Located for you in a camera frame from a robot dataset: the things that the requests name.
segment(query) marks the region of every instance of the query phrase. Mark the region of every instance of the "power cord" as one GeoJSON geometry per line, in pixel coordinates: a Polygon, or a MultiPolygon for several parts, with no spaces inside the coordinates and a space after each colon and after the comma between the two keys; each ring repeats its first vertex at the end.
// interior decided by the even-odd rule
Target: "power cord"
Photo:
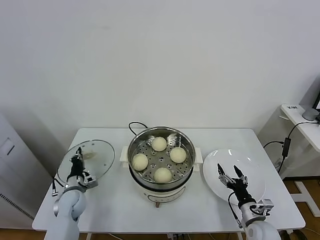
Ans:
{"type": "Polygon", "coordinates": [[[120,238],[120,237],[118,237],[118,236],[116,236],[116,235],[113,235],[113,234],[111,234],[111,233],[109,233],[109,235],[111,235],[112,237],[114,237],[114,238],[116,238],[116,239],[123,240],[122,238],[120,238]]]}
{"type": "Polygon", "coordinates": [[[318,234],[318,235],[320,236],[320,233],[318,233],[317,231],[312,230],[312,229],[310,229],[310,228],[305,227],[305,228],[302,228],[302,229],[307,229],[307,230],[309,230],[309,231],[311,231],[311,232],[313,232],[313,233],[315,233],[315,234],[318,234]]]}
{"type": "Polygon", "coordinates": [[[268,146],[269,144],[274,144],[274,143],[281,144],[281,145],[284,144],[283,141],[270,141],[270,142],[268,142],[267,144],[265,144],[265,145],[263,146],[263,148],[265,149],[266,146],[268,146]]]}
{"type": "Polygon", "coordinates": [[[299,122],[296,125],[294,125],[294,127],[291,129],[289,135],[288,135],[288,139],[290,138],[290,135],[292,134],[292,132],[294,131],[294,129],[300,125],[300,124],[319,124],[319,122],[309,122],[309,121],[303,121],[303,122],[299,122]]]}
{"type": "Polygon", "coordinates": [[[129,126],[129,129],[130,129],[130,131],[131,131],[134,135],[136,135],[136,136],[137,136],[137,134],[132,130],[131,124],[140,124],[140,125],[144,126],[146,129],[148,128],[147,125],[143,124],[142,122],[139,122],[139,121],[132,121],[132,122],[130,122],[129,125],[128,125],[128,126],[129,126]]]}
{"type": "Polygon", "coordinates": [[[278,143],[278,144],[281,144],[281,145],[282,145],[282,153],[281,153],[281,155],[282,155],[282,161],[281,161],[280,167],[279,167],[279,169],[278,169],[278,171],[277,171],[278,173],[280,173],[280,170],[281,170],[281,168],[282,168],[282,166],[283,166],[283,164],[284,164],[284,162],[285,162],[285,159],[288,157],[288,154],[289,154],[289,149],[290,149],[290,144],[291,144],[291,138],[290,138],[290,136],[291,136],[292,132],[294,131],[294,129],[295,129],[298,125],[300,125],[300,124],[320,124],[320,123],[319,123],[319,122],[309,122],[309,121],[299,122],[299,123],[297,123],[296,125],[294,125],[294,127],[291,129],[288,137],[286,137],[286,138],[284,139],[284,141],[270,141],[270,142],[268,142],[267,144],[265,144],[265,145],[263,146],[263,148],[265,148],[265,147],[268,146],[269,144],[273,144],[273,143],[278,143]]]}

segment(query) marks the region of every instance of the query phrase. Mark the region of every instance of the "desk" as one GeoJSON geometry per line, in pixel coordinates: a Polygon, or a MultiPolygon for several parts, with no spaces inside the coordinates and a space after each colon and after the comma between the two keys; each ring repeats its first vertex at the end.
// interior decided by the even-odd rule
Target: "desk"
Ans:
{"type": "MultiPolygon", "coordinates": [[[[201,148],[203,159],[216,149],[234,149],[256,161],[266,179],[265,198],[274,203],[267,222],[278,230],[305,226],[296,204],[251,129],[180,129],[201,148]]],[[[110,170],[99,180],[99,186],[86,193],[87,207],[79,219],[79,230],[85,233],[224,233],[240,232],[228,203],[206,185],[202,172],[193,172],[183,195],[160,208],[143,199],[136,191],[129,170],[119,158],[123,146],[134,136],[127,128],[81,128],[70,148],[91,139],[109,142],[115,149],[110,170]]],[[[50,226],[55,197],[52,188],[42,202],[32,227],[44,231],[50,226]]]]}
{"type": "MultiPolygon", "coordinates": [[[[305,109],[299,104],[282,104],[281,110],[294,125],[301,122],[316,123],[316,121],[307,121],[302,117],[305,109]]],[[[292,169],[296,169],[310,163],[315,159],[315,154],[319,156],[320,153],[320,126],[318,124],[300,124],[296,128],[307,139],[309,145],[305,146],[302,152],[297,151],[296,153],[290,154],[293,155],[293,158],[290,159],[288,164],[286,164],[285,169],[280,172],[281,178],[287,177],[292,169]]],[[[313,215],[315,217],[320,217],[320,210],[302,181],[295,181],[294,183],[301,193],[291,194],[293,200],[295,202],[307,203],[313,215]]]]}

